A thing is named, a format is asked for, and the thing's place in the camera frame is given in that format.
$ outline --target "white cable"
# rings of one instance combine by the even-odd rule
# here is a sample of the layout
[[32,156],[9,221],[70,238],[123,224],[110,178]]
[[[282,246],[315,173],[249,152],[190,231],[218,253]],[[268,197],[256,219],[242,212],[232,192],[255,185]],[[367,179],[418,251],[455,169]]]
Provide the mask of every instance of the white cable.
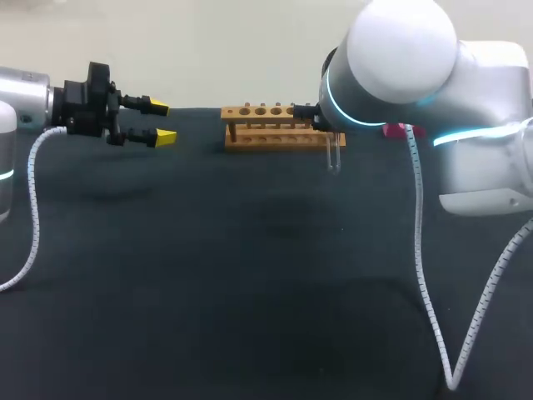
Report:
[[37,156],[37,150],[41,147],[42,143],[51,136],[55,135],[65,135],[67,134],[67,129],[65,127],[54,127],[48,129],[41,136],[37,138],[35,143],[30,150],[30,156],[27,160],[27,185],[30,192],[30,206],[32,208],[32,223],[33,223],[33,239],[32,239],[32,249],[30,250],[30,255],[27,257],[27,261],[24,264],[24,267],[20,272],[15,275],[12,279],[5,282],[3,285],[0,285],[0,292],[12,288],[15,286],[32,268],[33,262],[37,257],[37,250],[39,249],[39,211],[37,210],[37,194],[35,193],[35,157]]
[[509,244],[506,246],[503,253],[498,258],[498,262],[492,269],[489,280],[485,285],[485,290],[481,294],[481,299],[477,304],[476,311],[474,312],[474,317],[472,318],[470,327],[468,328],[468,333],[466,334],[465,341],[461,348],[461,353],[459,354],[459,359],[457,360],[456,369],[452,373],[450,359],[448,358],[448,353],[446,351],[446,345],[444,344],[444,338],[442,337],[441,329],[439,323],[437,322],[435,311],[433,305],[431,304],[430,295],[427,292],[426,279],[424,278],[424,269],[422,267],[422,208],[424,204],[424,187],[422,184],[422,170],[420,158],[418,157],[418,148],[416,146],[415,134],[413,133],[413,127],[411,125],[406,125],[407,132],[407,142],[409,144],[409,149],[411,151],[411,160],[413,164],[413,171],[415,173],[415,185],[416,185],[416,214],[415,214],[415,263],[416,263],[416,276],[418,278],[418,286],[420,287],[422,300],[426,306],[427,315],[430,319],[431,326],[433,327],[433,332],[435,334],[437,346],[439,352],[441,353],[442,367],[444,368],[444,374],[446,378],[446,386],[450,390],[456,390],[461,381],[463,372],[465,371],[466,363],[468,362],[468,357],[470,356],[472,347],[474,346],[474,341],[476,340],[477,333],[480,330],[481,322],[485,316],[486,309],[489,307],[491,302],[492,295],[496,290],[496,285],[500,281],[501,275],[507,268],[509,260],[515,250],[524,242],[527,236],[533,230],[533,218],[530,219],[526,225],[524,225],[516,235],[511,239]]

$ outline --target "black tabletop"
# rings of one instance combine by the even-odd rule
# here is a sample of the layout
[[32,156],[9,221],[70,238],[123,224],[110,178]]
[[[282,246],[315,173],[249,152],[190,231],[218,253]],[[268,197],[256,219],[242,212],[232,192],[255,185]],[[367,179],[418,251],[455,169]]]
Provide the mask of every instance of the black tabletop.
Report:
[[[348,138],[325,154],[226,154],[218,110],[128,114],[179,131],[175,147],[55,137],[37,156],[42,242],[0,295],[6,399],[431,399],[441,365],[417,292],[405,142]],[[18,136],[0,278],[26,261],[31,218]],[[528,218],[463,218],[438,204],[421,143],[426,277],[455,363],[501,250]],[[460,389],[530,399],[533,244],[516,254]]]

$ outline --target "white wall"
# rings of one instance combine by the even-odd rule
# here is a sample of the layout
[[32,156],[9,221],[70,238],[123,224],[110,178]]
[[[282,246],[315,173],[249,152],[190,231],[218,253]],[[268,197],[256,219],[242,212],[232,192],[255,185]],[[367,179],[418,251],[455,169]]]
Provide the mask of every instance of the white wall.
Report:
[[[175,108],[315,102],[322,62],[366,0],[0,0],[0,65],[119,88]],[[461,39],[533,60],[533,2],[439,0]]]

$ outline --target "silver robot arm segment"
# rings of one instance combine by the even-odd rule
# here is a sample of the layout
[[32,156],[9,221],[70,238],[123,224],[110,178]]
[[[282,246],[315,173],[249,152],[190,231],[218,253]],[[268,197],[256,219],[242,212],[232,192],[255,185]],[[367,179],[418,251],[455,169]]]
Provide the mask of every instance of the silver robot arm segment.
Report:
[[441,160],[448,212],[533,209],[533,128],[523,123],[533,107],[519,45],[457,40],[432,1],[374,0],[325,66],[319,98],[322,130],[424,127]]

